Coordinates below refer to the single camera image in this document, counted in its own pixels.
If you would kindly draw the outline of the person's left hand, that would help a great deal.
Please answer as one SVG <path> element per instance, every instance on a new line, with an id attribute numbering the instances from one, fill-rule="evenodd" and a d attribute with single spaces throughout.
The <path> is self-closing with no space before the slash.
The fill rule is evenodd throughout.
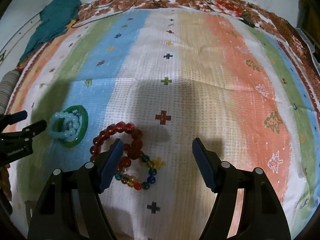
<path id="1" fill-rule="evenodd" d="M 1 166 L 1 206 L 8 215 L 12 214 L 12 191 L 9 181 L 10 164 Z"/>

